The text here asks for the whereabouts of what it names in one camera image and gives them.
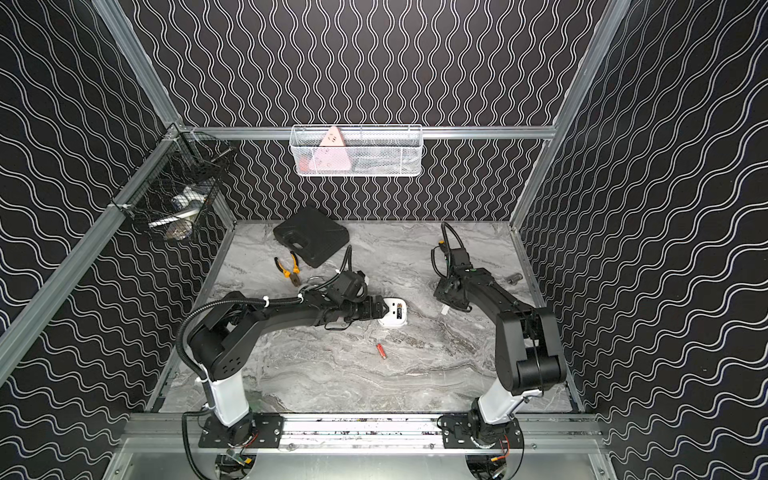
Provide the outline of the aluminium front rail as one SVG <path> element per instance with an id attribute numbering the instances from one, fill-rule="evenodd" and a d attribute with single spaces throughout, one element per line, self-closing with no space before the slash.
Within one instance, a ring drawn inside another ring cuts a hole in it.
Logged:
<path id="1" fill-rule="evenodd" d="M 520 414 L 491 440 L 473 440 L 464 414 L 260 414 L 235 440 L 203 417 L 137 414 L 125 427 L 126 453 L 319 455 L 597 454 L 602 429 L 592 415 Z"/>

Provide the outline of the yellow handled pliers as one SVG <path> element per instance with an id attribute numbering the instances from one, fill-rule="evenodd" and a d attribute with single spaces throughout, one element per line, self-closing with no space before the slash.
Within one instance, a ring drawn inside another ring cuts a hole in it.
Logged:
<path id="1" fill-rule="evenodd" d="M 280 273 L 288 279 L 291 284 L 298 288 L 302 285 L 301 279 L 300 279 L 300 262 L 298 260 L 298 256 L 294 251 L 290 252 L 291 257 L 291 264 L 287 265 L 284 264 L 279 257 L 274 258 L 274 264 L 276 268 L 280 271 Z"/>

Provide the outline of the white items in black basket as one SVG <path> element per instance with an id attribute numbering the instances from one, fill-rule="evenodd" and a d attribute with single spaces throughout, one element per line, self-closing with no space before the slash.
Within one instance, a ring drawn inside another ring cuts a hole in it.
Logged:
<path id="1" fill-rule="evenodd" d="M 165 240 L 184 240 L 193 233 L 194 223 L 211 191 L 209 186 L 187 185 L 171 198 L 172 211 L 152 219 L 148 227 Z"/>

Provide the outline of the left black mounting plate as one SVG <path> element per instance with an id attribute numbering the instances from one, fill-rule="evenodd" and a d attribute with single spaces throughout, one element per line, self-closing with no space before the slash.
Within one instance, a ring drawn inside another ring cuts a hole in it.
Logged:
<path id="1" fill-rule="evenodd" d="M 200 448 L 278 448 L 285 418 L 275 413 L 249 413 L 233 426 L 225 426 L 211 414 L 198 440 Z"/>

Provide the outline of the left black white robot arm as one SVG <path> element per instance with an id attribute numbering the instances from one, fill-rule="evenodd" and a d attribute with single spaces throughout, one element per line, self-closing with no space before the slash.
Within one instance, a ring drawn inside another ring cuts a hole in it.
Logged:
<path id="1" fill-rule="evenodd" d="M 262 336 L 299 327 L 331 330 L 337 322 L 348 327 L 378 321 L 395 313 L 399 303 L 370 294 L 365 274 L 351 270 L 293 297 L 249 298 L 234 291 L 194 309 L 179 327 L 175 349 L 203 382 L 214 418 L 231 428 L 251 414 L 242 370 Z"/>

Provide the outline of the pink triangular card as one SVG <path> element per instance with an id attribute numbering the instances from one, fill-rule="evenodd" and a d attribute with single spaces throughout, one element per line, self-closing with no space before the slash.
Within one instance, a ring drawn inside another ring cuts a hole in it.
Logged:
<path id="1" fill-rule="evenodd" d="M 331 174 L 348 172 L 352 168 L 347 145 L 340 128 L 332 125 L 314 149 L 309 161 L 308 171 L 313 174 Z"/>

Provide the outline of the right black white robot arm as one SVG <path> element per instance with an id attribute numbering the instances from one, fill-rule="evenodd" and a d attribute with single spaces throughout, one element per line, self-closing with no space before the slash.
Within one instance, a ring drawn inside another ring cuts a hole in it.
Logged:
<path id="1" fill-rule="evenodd" d="M 479 429 L 508 423 L 528 398 L 566 380 L 564 350 L 551 310 L 518 299 L 485 269 L 439 279 L 434 297 L 454 310 L 478 309 L 494 325 L 496 380 L 472 406 Z"/>

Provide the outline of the black mounting plate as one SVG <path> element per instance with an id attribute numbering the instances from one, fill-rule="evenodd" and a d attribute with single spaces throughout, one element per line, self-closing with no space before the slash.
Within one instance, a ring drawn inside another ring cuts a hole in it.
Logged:
<path id="1" fill-rule="evenodd" d="M 524 447 L 518 419 L 511 417 L 500 424 L 486 423 L 479 413 L 445 414 L 437 419 L 446 449 L 502 449 Z"/>
<path id="2" fill-rule="evenodd" d="M 225 426 L 211 414 L 198 440 L 200 448 L 278 448 L 285 418 L 275 413 L 249 413 L 233 426 Z"/>

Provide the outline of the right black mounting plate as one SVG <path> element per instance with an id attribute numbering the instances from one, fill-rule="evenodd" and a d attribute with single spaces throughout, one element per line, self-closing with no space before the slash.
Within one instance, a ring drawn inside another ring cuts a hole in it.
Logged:
<path id="1" fill-rule="evenodd" d="M 524 447 L 518 419 L 511 417 L 500 424 L 486 423 L 479 413 L 445 414 L 437 419 L 446 449 L 502 449 Z"/>

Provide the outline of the white square alarm clock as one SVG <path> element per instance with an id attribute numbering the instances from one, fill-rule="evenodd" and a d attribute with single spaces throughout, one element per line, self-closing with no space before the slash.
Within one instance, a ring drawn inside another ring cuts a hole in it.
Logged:
<path id="1" fill-rule="evenodd" d="M 407 303 L 401 298 L 394 297 L 384 298 L 384 303 L 386 312 L 382 318 L 378 319 L 379 325 L 387 329 L 404 327 L 408 319 Z"/>

